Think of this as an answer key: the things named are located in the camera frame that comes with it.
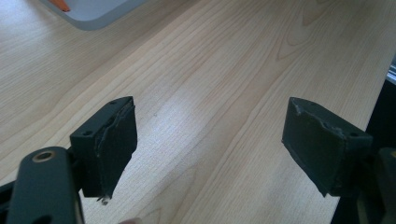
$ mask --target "light wood tabletop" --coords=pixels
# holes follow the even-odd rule
[[[87,223],[329,223],[281,143],[289,97],[365,129],[396,52],[393,0],[149,0],[97,31],[39,1],[0,7],[0,184],[108,101],[138,146]]]

